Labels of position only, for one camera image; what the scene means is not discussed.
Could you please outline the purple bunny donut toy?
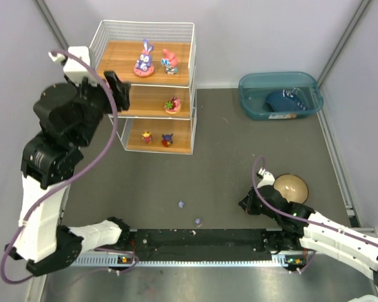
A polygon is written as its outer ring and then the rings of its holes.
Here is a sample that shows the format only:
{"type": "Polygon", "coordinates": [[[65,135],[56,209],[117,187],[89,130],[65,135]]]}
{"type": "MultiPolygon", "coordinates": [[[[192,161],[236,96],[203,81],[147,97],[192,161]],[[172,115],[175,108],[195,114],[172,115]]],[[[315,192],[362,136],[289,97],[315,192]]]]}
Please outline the purple bunny donut toy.
{"type": "Polygon", "coordinates": [[[154,50],[154,45],[149,42],[149,40],[143,40],[143,49],[140,57],[136,60],[134,66],[134,73],[138,77],[149,77],[153,74],[155,68],[152,62],[152,52],[154,50]]]}

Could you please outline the pink bear strawberry toy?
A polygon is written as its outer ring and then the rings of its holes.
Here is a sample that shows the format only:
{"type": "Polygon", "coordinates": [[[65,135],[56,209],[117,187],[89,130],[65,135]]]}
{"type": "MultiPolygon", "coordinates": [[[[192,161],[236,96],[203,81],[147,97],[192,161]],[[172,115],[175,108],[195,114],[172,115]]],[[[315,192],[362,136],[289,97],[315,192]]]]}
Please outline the pink bear strawberry toy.
{"type": "Polygon", "coordinates": [[[175,115],[181,111],[181,100],[173,97],[169,101],[166,101],[164,110],[169,115],[175,115]]]}

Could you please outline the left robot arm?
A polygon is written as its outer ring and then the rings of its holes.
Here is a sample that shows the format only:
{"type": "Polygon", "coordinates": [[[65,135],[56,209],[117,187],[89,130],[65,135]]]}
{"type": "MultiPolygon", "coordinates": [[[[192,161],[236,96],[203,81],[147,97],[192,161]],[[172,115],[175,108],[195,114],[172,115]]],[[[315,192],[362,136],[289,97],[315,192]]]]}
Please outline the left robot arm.
{"type": "Polygon", "coordinates": [[[40,132],[24,147],[21,159],[23,205],[16,240],[5,249],[25,260],[33,277],[69,267],[86,251],[122,243],[129,226],[108,218],[81,227],[62,224],[62,215],[77,164],[102,118],[130,106],[130,83],[106,71],[102,84],[84,78],[47,87],[33,110],[40,132]]]}

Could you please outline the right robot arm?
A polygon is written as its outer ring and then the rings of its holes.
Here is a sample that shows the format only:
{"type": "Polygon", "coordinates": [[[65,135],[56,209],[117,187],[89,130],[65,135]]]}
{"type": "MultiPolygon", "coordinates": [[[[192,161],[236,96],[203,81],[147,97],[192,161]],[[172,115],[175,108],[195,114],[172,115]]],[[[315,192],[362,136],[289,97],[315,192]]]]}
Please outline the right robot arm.
{"type": "Polygon", "coordinates": [[[252,187],[238,205],[249,215],[271,218],[301,247],[356,269],[378,287],[378,238],[343,226],[304,204],[287,201],[271,185],[252,187]]]}

